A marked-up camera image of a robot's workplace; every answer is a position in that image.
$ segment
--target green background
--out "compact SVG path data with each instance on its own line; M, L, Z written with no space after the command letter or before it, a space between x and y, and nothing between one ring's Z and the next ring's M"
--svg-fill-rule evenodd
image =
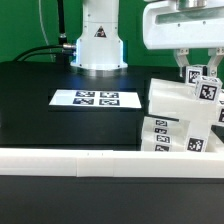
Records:
M129 65L177 66L172 50L147 50L142 39L143 0L120 0L119 36L125 43ZM66 34L74 42L82 33L82 0L64 0ZM42 0L43 21L50 44L58 43L57 0ZM40 27L38 0L1 0L0 62L10 61L21 52L46 45ZM191 50L191 64L207 64L206 49ZM50 61L49 56L32 60ZM224 79L224 61L218 75Z

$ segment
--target yellow warning triangle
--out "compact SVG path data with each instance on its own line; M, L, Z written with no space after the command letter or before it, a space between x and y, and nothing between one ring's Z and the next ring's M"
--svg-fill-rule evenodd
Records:
M100 26L94 37L107 37L102 26Z

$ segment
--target black table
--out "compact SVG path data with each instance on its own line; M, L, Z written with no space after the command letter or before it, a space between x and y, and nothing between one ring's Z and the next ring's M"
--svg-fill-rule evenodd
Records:
M176 68L83 73L1 63L0 146L138 150L150 79L179 81ZM50 107L56 89L137 91L143 108ZM0 221L7 224L223 224L223 208L222 179L0 177Z
M176 68L84 73L52 63L0 64L0 146L138 150L151 78L178 80ZM49 106L57 89L137 92L142 109Z

